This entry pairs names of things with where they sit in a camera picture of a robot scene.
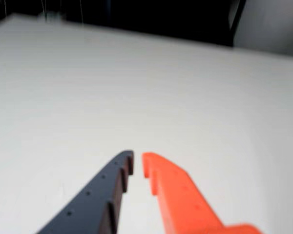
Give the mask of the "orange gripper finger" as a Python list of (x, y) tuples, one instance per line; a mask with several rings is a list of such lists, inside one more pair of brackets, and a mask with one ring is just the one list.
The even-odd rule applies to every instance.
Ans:
[(178, 165), (156, 153), (143, 153), (144, 176), (158, 198), (167, 234), (258, 234), (252, 225), (225, 226)]

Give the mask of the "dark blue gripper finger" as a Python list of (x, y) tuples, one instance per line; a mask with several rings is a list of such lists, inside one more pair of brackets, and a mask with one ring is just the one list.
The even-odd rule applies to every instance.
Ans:
[(115, 234), (134, 152), (117, 154), (43, 228), (41, 234)]

